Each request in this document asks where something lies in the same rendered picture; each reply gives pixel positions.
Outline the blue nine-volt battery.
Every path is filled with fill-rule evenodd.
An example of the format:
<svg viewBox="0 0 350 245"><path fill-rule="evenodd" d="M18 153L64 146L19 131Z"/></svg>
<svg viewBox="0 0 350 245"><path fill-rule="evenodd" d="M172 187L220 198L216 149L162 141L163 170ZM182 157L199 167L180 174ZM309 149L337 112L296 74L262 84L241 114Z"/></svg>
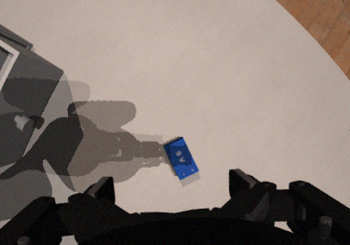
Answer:
<svg viewBox="0 0 350 245"><path fill-rule="evenodd" d="M180 180L199 171L183 137L165 144L164 149Z"/></svg>

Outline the grey chest of drawers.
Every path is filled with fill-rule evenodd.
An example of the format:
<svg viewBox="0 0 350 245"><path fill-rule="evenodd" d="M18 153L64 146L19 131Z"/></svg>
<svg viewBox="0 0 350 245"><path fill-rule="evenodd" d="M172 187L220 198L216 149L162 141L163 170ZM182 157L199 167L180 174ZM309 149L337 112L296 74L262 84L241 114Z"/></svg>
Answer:
<svg viewBox="0 0 350 245"><path fill-rule="evenodd" d="M9 38L19 42L23 46L27 47L29 50L31 50L32 47L33 47L33 44L31 44L30 42L26 41L22 37L16 35L15 33L12 33L10 30L8 30L6 27L4 27L1 24L0 24L0 34L3 34L5 36L7 36L7 37L9 37Z"/></svg>

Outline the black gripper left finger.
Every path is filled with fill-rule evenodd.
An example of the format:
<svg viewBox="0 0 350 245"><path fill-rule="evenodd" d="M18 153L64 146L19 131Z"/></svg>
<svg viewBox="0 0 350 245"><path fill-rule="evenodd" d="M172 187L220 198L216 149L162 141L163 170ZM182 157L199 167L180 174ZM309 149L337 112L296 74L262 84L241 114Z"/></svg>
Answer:
<svg viewBox="0 0 350 245"><path fill-rule="evenodd" d="M67 203L56 204L54 197L33 200L0 228L0 245L60 245L62 237L72 235L80 244L99 234L146 222L152 221L115 205L114 179L101 177L84 193L69 196Z"/></svg>

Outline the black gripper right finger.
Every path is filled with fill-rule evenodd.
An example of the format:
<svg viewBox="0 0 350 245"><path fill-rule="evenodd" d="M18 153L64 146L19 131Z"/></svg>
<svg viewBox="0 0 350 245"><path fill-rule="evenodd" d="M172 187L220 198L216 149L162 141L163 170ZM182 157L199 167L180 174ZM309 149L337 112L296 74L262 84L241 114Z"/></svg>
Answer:
<svg viewBox="0 0 350 245"><path fill-rule="evenodd" d="M229 194L231 199L221 208L214 207L203 217L272 226L287 222L294 234L314 245L350 245L350 209L308 182L294 181L289 189L276 189L274 183L234 169L229 170Z"/></svg>

